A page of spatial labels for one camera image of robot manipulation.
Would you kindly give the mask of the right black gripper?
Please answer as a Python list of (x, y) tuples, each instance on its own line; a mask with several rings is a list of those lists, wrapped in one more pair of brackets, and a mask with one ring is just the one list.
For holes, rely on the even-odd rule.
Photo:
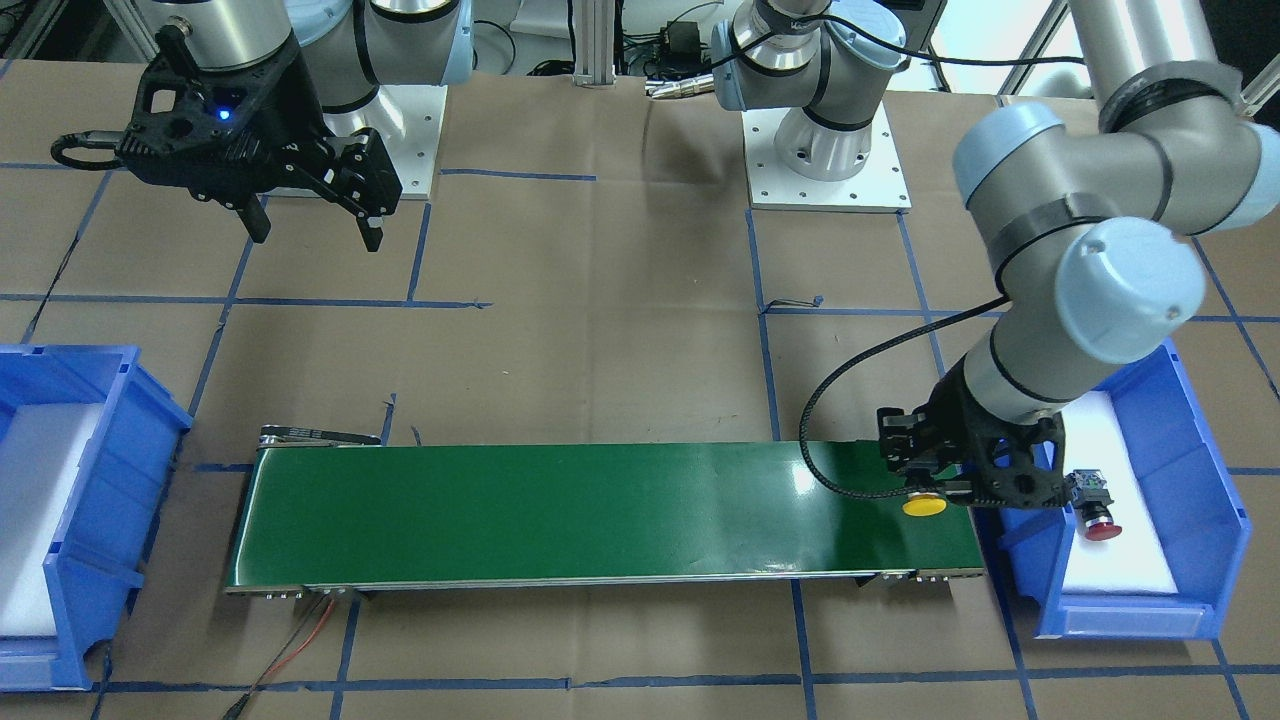
[(156, 38), (159, 53), (115, 145), (125, 169), (234, 210), (253, 243), (265, 243), (273, 227), (259, 196), (307, 190), (353, 215), (366, 251), (379, 251), (401, 183), (375, 129), (339, 137), (325, 127), (293, 35), (255, 64), (227, 72), (200, 68), (175, 26)]

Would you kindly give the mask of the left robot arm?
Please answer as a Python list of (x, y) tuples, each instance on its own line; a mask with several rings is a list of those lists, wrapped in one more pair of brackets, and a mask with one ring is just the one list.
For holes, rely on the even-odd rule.
[(1204, 275), (1187, 237), (1251, 225), (1277, 206), (1277, 132), (1242, 115), (1240, 73), (1221, 63), (1197, 1), (1071, 1), (1098, 129), (1074, 136), (1046, 105), (973, 126), (954, 154), (965, 209), (1000, 291), (970, 310), (1004, 315), (910, 413), (877, 413), (879, 452), (902, 478), (849, 498), (904, 496), (1048, 509), (1080, 496), (1065, 470), (1061, 411), (1194, 316)]

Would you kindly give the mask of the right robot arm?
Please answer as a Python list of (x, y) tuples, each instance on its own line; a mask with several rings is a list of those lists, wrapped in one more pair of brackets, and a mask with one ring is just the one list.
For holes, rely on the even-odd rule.
[(302, 190), (343, 208), (367, 251), (403, 192), (375, 126), (333, 129), (390, 85), (445, 86), (472, 72), (467, 1), (143, 1), (157, 45), (116, 161), (148, 184), (271, 223), (262, 195)]

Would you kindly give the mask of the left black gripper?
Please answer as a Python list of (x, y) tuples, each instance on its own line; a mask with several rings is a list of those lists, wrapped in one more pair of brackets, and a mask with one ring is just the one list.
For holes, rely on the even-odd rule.
[(1030, 425), (1005, 421), (972, 396), (963, 365), (905, 413), (879, 407), (879, 455), (906, 486), (940, 491), (956, 505), (1052, 509), (1068, 502), (1065, 425), (1053, 414)]

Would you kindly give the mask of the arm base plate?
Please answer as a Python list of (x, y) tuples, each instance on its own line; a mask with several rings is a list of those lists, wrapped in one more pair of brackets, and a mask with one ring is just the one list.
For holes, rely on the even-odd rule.
[(407, 200), (429, 200), (436, 170), (448, 88), (431, 85), (383, 85), (353, 111), (323, 114), (339, 137), (375, 129)]
[(913, 206), (890, 119), (842, 132), (801, 108), (741, 114), (750, 205), (783, 211), (897, 213)]

